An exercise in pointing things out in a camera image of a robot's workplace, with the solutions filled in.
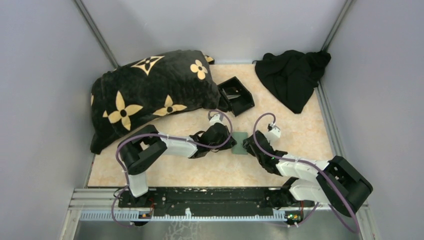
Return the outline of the green leather card holder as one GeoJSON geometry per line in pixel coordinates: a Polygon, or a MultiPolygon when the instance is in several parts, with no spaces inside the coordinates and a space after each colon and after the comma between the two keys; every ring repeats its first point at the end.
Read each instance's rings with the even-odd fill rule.
{"type": "Polygon", "coordinates": [[[243,147],[243,141],[248,138],[247,132],[235,131],[232,133],[232,138],[236,144],[231,148],[233,155],[248,155],[247,150],[243,147]]]}

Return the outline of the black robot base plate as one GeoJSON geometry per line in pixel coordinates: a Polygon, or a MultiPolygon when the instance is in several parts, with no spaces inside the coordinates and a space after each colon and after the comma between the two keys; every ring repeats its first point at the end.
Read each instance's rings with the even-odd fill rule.
{"type": "Polygon", "coordinates": [[[315,202],[298,201],[285,187],[151,187],[140,197],[129,190],[114,192],[120,208],[147,208],[155,217],[271,216],[274,210],[313,207],[315,202]]]}

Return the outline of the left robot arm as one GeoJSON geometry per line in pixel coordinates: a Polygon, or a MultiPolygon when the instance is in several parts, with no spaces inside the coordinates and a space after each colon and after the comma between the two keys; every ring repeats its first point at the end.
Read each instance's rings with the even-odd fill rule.
{"type": "Polygon", "coordinates": [[[173,136],[148,124],[117,147],[115,157],[122,166],[130,200],[138,207],[149,203],[147,169],[161,156],[180,156],[187,159],[205,157],[212,150],[229,150],[237,145],[229,117],[219,111],[208,112],[209,128],[189,136],[173,136]]]}

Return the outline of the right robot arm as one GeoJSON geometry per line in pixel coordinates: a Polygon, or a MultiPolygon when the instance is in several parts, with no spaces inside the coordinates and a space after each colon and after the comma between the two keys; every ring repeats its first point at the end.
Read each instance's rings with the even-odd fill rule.
{"type": "Polygon", "coordinates": [[[269,127],[267,133],[256,130],[242,146],[268,173],[288,178],[281,193],[283,203],[313,201],[328,204],[346,217],[357,213],[373,192],[372,184],[342,156],[310,160],[273,149],[271,143],[280,136],[278,127],[269,127]]]}

